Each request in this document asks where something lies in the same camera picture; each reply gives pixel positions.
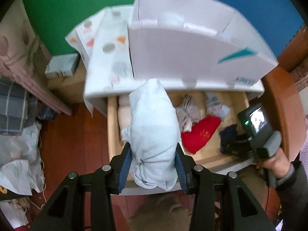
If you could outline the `person right hand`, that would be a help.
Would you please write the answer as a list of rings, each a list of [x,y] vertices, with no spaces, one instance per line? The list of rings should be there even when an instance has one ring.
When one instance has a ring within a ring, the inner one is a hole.
[[[290,169],[290,162],[282,148],[278,148],[275,156],[267,160],[260,160],[256,164],[258,169],[265,168],[271,170],[278,179],[283,178]]]

